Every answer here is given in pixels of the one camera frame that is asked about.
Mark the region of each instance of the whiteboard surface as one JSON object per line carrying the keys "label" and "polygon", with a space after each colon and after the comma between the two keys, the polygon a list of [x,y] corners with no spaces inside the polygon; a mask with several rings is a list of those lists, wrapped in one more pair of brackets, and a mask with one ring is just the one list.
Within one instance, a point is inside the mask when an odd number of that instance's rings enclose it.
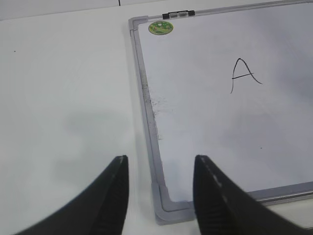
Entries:
{"label": "whiteboard surface", "polygon": [[[197,154],[245,191],[313,181],[312,12],[298,4],[181,18],[164,36],[139,25],[171,200],[192,200]],[[238,58],[262,84],[232,79]],[[239,61],[234,76],[247,73]]]}

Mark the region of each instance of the white table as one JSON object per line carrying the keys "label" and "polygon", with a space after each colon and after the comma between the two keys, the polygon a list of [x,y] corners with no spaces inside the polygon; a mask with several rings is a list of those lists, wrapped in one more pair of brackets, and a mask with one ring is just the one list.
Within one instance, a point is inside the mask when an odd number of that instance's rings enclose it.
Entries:
{"label": "white table", "polygon": [[[261,1],[169,0],[1,21],[0,234],[47,217],[127,154],[123,234],[198,235],[196,221],[155,223],[128,19]],[[64,106],[53,106],[58,98]],[[271,208],[313,227],[313,200]]]}

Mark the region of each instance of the round sticker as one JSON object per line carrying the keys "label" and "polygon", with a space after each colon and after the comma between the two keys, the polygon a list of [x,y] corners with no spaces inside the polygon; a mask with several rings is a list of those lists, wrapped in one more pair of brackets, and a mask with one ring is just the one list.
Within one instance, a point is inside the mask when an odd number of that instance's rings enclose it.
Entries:
{"label": "round sticker", "polygon": [[149,31],[155,35],[165,35],[172,32],[173,25],[166,21],[157,21],[149,26]]}

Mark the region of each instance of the black clip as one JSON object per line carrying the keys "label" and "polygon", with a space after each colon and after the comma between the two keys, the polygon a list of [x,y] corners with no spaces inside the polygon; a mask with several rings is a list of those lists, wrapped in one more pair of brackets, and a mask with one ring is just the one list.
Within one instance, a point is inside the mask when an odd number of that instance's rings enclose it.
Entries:
{"label": "black clip", "polygon": [[195,14],[196,14],[195,11],[173,11],[173,12],[162,14],[162,16],[164,20],[168,20],[170,18],[194,16]]}

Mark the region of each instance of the gray frame edge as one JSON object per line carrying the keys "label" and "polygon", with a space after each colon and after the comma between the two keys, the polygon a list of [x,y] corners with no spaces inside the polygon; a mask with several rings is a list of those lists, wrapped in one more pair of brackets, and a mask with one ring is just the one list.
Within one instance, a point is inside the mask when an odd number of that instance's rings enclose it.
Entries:
{"label": "gray frame edge", "polygon": [[148,92],[148,89],[143,89],[145,84],[147,86],[146,81],[147,78],[145,74],[143,55],[141,51],[140,39],[138,34],[139,24],[146,23],[147,21],[148,21],[147,16],[131,18],[129,19],[129,28],[133,44],[137,82],[140,92],[140,102],[148,150],[156,221],[159,225],[166,225],[194,220],[195,213],[192,202],[171,201],[168,189],[165,185],[161,158],[159,155],[156,157],[153,154],[154,150],[156,148],[158,149],[158,145],[153,146],[151,141],[150,129],[151,127],[155,128],[155,124],[149,122],[147,117],[148,116],[147,112],[152,112],[152,106],[150,99],[148,100],[148,102],[145,102],[148,99],[148,97],[150,97],[150,95],[149,94],[145,95],[144,91]]}
{"label": "gray frame edge", "polygon": [[[218,13],[226,13],[226,12],[234,12],[241,10],[250,10],[250,9],[258,9],[265,7],[273,7],[273,6],[282,6],[282,5],[290,5],[290,4],[299,4],[299,3],[312,3],[313,0],[279,0],[274,2],[264,2],[264,3],[256,3],[256,4],[248,4],[248,5],[240,5],[240,6],[232,6],[232,7],[223,7],[223,8],[215,8],[209,10],[199,10],[196,11],[195,16],[201,15],[210,15],[210,14],[218,14]],[[142,17],[134,17],[129,19],[129,28],[130,34],[133,44],[133,52],[135,59],[135,67],[136,67],[136,76],[137,82],[140,92],[140,100],[141,100],[141,108],[142,108],[142,117],[144,123],[144,132],[148,150],[148,158],[149,158],[149,166],[151,172],[152,179],[152,194],[153,194],[153,203],[156,214],[156,221],[159,225],[167,225],[174,224],[179,222],[185,222],[189,220],[195,219],[193,202],[173,202],[168,193],[168,189],[165,184],[162,161],[159,154],[158,149],[158,140],[157,140],[157,130],[156,124],[153,120],[149,120],[148,117],[154,117],[148,84],[146,71],[143,61],[143,54],[141,50],[141,43],[139,38],[138,26],[143,23],[147,23],[152,19],[162,19],[162,16],[142,16]],[[313,182],[298,184],[301,189],[306,188],[307,186],[313,187]],[[290,187],[293,186],[285,186],[278,188],[270,188],[266,190],[249,192],[249,195],[254,197],[257,201],[260,201],[264,205],[273,205],[273,204],[281,204],[287,202],[293,202],[308,198],[313,198],[313,189],[310,191],[300,190],[298,192],[292,192]]]}

